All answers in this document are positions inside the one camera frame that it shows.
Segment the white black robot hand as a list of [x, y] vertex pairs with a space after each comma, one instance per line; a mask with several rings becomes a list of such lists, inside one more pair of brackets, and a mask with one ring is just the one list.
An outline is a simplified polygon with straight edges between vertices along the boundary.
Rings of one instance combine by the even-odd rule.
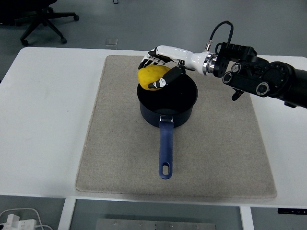
[[173, 83], [185, 70], [208, 73], [211, 52], [193, 53], [172, 46], [158, 46], [149, 51], [138, 67], [138, 83], [149, 91], [156, 91]]

